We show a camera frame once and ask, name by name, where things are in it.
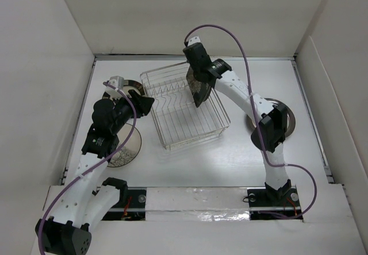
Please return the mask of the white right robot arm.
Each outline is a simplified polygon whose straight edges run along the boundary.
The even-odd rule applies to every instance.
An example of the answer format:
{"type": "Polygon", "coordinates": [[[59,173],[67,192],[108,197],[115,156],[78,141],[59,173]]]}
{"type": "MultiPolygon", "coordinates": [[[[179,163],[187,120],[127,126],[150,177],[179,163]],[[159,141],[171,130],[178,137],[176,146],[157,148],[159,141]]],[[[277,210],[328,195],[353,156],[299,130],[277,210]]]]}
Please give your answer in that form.
{"type": "Polygon", "coordinates": [[[288,110],[284,104],[275,105],[250,90],[232,67],[222,59],[211,60],[201,42],[185,42],[183,52],[189,63],[186,80],[196,107],[200,107],[212,90],[228,97],[256,124],[252,143],[262,152],[266,171],[266,200],[279,205],[291,189],[283,159],[288,110]]]}

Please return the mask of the black floral square plate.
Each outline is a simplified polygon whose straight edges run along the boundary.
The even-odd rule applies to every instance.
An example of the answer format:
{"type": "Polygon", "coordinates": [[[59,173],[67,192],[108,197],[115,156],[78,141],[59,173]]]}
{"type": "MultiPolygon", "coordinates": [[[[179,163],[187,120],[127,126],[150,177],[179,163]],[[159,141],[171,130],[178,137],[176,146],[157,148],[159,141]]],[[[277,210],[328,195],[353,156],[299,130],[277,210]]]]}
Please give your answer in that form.
{"type": "Polygon", "coordinates": [[[195,106],[200,107],[200,105],[208,99],[212,90],[211,86],[207,83],[197,81],[194,77],[194,71],[191,67],[189,67],[186,74],[186,80],[191,91],[195,106]]]}

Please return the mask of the grey reindeer round plate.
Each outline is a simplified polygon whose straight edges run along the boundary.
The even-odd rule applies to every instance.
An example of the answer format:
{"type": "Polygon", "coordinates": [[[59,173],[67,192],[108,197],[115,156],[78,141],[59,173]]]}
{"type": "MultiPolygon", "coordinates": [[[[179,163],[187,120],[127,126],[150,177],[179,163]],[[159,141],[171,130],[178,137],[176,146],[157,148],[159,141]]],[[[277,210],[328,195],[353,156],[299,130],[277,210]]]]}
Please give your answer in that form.
{"type": "Polygon", "coordinates": [[[208,98],[211,96],[212,92],[213,92],[213,88],[212,88],[211,86],[209,86],[209,87],[207,88],[207,91],[206,91],[206,94],[205,94],[204,101],[207,101],[207,100],[208,100],[208,98]]]}

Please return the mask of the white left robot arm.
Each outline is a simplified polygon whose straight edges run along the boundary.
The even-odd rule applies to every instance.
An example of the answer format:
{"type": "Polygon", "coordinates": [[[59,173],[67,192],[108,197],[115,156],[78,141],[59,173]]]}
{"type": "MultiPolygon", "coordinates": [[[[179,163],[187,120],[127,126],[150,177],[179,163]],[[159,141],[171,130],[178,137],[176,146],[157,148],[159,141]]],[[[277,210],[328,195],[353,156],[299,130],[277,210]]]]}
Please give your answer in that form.
{"type": "Polygon", "coordinates": [[[124,94],[116,88],[114,92],[117,98],[95,102],[74,178],[35,227],[40,254],[86,254],[92,229],[111,207],[122,207],[128,201],[124,180],[109,177],[99,191],[96,187],[110,159],[125,146],[119,142],[118,132],[130,119],[146,116],[155,100],[134,90],[124,94]]]}

